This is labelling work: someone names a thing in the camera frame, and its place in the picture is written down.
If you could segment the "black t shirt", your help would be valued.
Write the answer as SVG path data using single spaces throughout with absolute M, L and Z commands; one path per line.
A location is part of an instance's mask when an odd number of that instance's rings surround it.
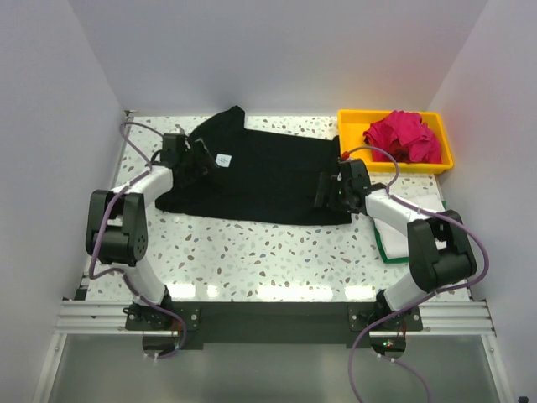
M 337 173 L 338 139 L 314 139 L 245 128 L 245 112 L 232 107 L 190 134 L 213 157 L 230 162 L 184 188 L 160 196 L 162 212 L 295 226 L 349 224 L 347 212 L 315 207 L 321 174 Z

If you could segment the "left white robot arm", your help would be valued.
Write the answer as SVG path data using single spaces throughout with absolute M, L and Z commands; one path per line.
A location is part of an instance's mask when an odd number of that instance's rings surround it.
M 202 139 L 166 133 L 161 150 L 145 160 L 138 176 L 111 190 L 91 194 L 86 226 L 86 252 L 91 280 L 118 274 L 132 294 L 124 312 L 130 321 L 154 330 L 184 331 L 174 313 L 167 286 L 146 258 L 149 246 L 146 207 L 163 194 L 184 188 L 217 168 Z

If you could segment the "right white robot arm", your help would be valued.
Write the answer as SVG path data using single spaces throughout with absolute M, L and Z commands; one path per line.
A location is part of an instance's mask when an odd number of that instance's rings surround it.
M 388 224 L 407 239 L 409 272 L 377 293 L 369 321 L 394 329 L 404 314 L 444 287 L 474 276 L 477 263 L 461 217 L 432 212 L 372 183 L 361 160 L 341 161 L 336 175 L 322 173 L 316 207 L 362 214 Z

